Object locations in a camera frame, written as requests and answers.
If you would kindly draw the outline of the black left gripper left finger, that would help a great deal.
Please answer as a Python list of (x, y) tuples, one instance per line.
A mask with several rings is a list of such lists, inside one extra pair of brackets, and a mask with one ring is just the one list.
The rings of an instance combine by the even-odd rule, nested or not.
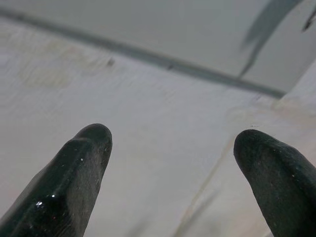
[(0, 219), (2, 237), (82, 237), (112, 151), (99, 123), (80, 130), (39, 172)]

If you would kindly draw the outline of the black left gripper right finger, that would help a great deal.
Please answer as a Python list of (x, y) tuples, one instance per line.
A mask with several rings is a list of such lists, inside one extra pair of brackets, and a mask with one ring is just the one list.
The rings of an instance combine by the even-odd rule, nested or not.
[(248, 129), (236, 137), (234, 157), (273, 236), (316, 235), (316, 168), (297, 149)]

